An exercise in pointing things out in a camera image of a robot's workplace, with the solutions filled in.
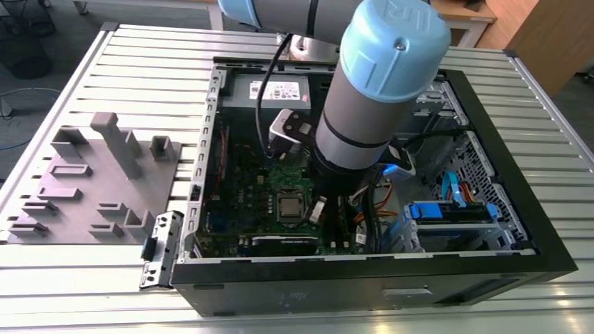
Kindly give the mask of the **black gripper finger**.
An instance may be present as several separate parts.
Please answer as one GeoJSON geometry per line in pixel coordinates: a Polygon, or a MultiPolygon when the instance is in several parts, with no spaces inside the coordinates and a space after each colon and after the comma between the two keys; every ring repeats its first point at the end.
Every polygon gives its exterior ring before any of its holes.
{"type": "Polygon", "coordinates": [[[314,201],[307,213],[307,221],[310,223],[319,223],[322,219],[322,213],[325,211],[327,198],[319,196],[314,201]]]}

